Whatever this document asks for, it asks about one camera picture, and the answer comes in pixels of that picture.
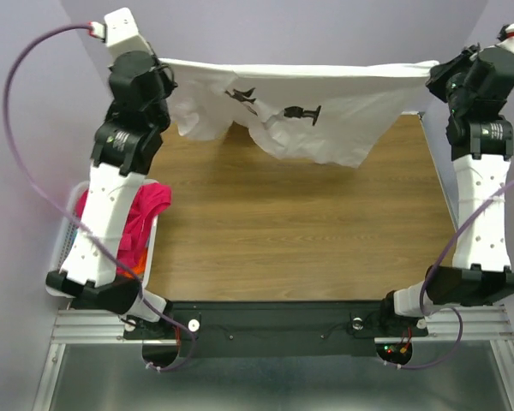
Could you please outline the pink t shirt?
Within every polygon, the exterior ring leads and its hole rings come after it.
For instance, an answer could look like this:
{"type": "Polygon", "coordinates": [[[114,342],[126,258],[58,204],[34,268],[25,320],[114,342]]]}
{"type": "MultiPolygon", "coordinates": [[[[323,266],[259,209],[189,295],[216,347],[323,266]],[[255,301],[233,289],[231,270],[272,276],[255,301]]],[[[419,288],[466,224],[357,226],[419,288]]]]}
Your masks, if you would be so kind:
{"type": "Polygon", "coordinates": [[[171,195],[171,188],[159,182],[143,184],[135,195],[117,251],[131,271],[146,248],[153,219],[170,207],[171,195]]]}

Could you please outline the white t shirt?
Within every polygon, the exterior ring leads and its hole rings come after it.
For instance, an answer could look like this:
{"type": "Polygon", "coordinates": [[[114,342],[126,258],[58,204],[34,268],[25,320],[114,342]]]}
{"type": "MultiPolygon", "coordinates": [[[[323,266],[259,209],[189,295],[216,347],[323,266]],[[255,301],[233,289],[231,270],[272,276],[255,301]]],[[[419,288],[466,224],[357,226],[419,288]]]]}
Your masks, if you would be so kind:
{"type": "Polygon", "coordinates": [[[232,123],[267,154],[357,168],[438,61],[372,66],[213,64],[165,58],[180,135],[216,140],[232,123]]]}

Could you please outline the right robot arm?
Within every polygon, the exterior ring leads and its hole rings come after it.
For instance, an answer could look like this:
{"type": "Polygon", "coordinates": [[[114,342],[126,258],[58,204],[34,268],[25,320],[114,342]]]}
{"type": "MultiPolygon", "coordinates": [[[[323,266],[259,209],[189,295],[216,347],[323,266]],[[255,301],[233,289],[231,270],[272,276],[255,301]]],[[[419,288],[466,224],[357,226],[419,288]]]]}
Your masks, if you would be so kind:
{"type": "Polygon", "coordinates": [[[463,49],[431,68],[426,87],[449,110],[446,137],[457,179],[458,226],[447,248],[455,253],[451,265],[437,260],[422,282],[385,297],[377,324],[387,334],[446,306],[484,306],[514,294],[505,244],[514,129],[500,113],[514,88],[514,38],[463,49]]]}

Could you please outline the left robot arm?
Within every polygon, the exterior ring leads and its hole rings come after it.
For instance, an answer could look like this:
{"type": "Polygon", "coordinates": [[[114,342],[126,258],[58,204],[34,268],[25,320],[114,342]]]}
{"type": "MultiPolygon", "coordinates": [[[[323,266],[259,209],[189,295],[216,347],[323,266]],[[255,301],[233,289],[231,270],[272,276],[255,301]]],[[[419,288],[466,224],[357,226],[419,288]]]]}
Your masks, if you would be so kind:
{"type": "Polygon", "coordinates": [[[81,227],[45,285],[99,309],[142,319],[154,337],[165,337],[174,319],[165,311],[166,299],[145,291],[137,277],[117,274],[115,259],[134,197],[170,126],[166,99],[174,84],[155,55],[128,51],[112,64],[109,87],[113,101],[95,134],[81,227]]]}

